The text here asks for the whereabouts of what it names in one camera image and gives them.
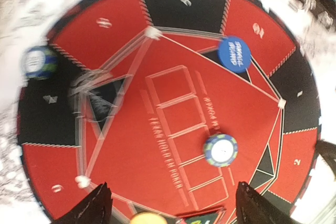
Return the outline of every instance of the round poker mat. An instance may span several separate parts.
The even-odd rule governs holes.
[[[246,71],[220,61],[227,36],[248,45]],[[319,138],[317,89],[293,35],[258,0],[83,0],[47,38],[58,68],[22,89],[18,141],[51,219],[103,182],[121,222],[224,206],[231,223],[239,181],[286,213],[302,197]],[[98,70],[109,74],[72,92]],[[203,155],[218,132],[239,146],[228,167]]]

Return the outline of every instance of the marble tabletop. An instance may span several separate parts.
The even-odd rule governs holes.
[[[20,59],[27,48],[43,45],[46,31],[78,1],[0,0],[1,223],[49,223],[34,199],[20,161],[22,150],[16,145],[17,98],[20,87],[25,85]],[[311,14],[290,9],[291,0],[261,1],[284,20],[310,60],[321,101],[322,138],[336,143],[336,35],[327,32]],[[319,158],[292,217],[309,223],[335,193],[333,174]]]

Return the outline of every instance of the red and black mat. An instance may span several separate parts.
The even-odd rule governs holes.
[[[251,50],[243,73],[218,58],[226,36]],[[317,88],[293,35],[258,0],[82,0],[47,38],[58,70],[22,89],[18,140],[51,219],[104,182],[121,223],[145,210],[174,223],[220,206],[231,223],[241,181],[287,214],[302,197],[320,132]],[[228,167],[203,155],[217,132],[238,144]],[[86,189],[79,175],[91,179]]]

